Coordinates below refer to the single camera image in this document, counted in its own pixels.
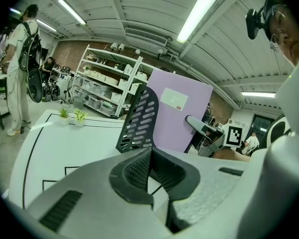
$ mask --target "sneaker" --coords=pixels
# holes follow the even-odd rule
[[[11,128],[7,130],[6,132],[9,136],[14,136],[16,134],[16,131],[12,130]]]

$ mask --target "white pants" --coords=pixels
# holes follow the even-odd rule
[[[12,117],[10,129],[21,129],[21,121],[30,121],[29,108],[26,100],[26,77],[27,73],[17,69],[7,74],[6,85],[8,93],[8,107]]]

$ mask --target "ceiling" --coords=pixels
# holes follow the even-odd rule
[[[57,38],[97,38],[130,43],[125,27],[149,31],[168,39],[167,48],[178,65],[212,84],[229,104],[280,114],[275,99],[245,98],[241,91],[275,92],[292,71],[275,54],[263,31],[247,36],[245,15],[265,0],[217,0],[185,44],[176,42],[197,0],[66,0],[87,22],[80,25],[58,0],[20,0],[16,9],[38,4],[38,18],[55,27]]]

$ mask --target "air vent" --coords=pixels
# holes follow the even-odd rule
[[[125,28],[125,34],[128,36],[133,36],[149,42],[153,42],[162,47],[165,47],[167,44],[166,38],[145,31],[137,30],[137,29]]]

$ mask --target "floor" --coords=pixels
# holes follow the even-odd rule
[[[69,112],[74,112],[73,105],[63,104],[69,110]],[[39,104],[34,103],[30,97],[28,97],[28,106],[29,106],[29,114],[31,118],[31,124],[34,125],[36,121],[40,118],[43,112],[46,109],[60,110],[62,106],[57,102],[41,102]],[[1,114],[4,114],[8,111],[6,101],[4,100],[4,96],[0,95],[0,110]],[[88,108],[84,107],[81,109],[83,112],[89,114],[89,116],[93,117],[102,117],[105,118],[104,115]],[[6,134],[6,130],[9,128],[11,123],[11,116],[7,116],[3,119],[4,130],[0,127],[0,193],[3,194],[8,188],[10,184],[10,177],[13,169],[13,165],[15,159],[19,153],[19,150],[22,146],[23,141],[25,140],[27,134],[29,133],[29,129],[26,127],[23,134],[17,133],[14,136],[8,136]]]

